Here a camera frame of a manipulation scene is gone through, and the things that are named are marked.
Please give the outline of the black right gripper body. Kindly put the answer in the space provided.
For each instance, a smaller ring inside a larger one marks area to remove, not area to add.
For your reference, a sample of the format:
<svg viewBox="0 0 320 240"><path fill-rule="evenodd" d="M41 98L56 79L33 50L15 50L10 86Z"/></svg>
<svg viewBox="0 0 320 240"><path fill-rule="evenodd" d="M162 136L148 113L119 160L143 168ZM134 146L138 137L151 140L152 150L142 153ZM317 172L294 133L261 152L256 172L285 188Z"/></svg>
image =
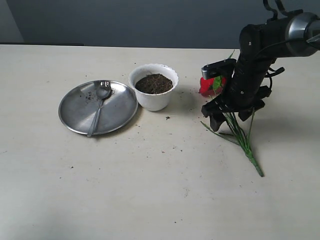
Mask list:
<svg viewBox="0 0 320 240"><path fill-rule="evenodd" d="M252 108L260 100L258 90L271 64L270 58L253 61L244 57L236 59L233 74L226 78L222 93L202 106L202 114L208 117L211 114L241 112Z"/></svg>

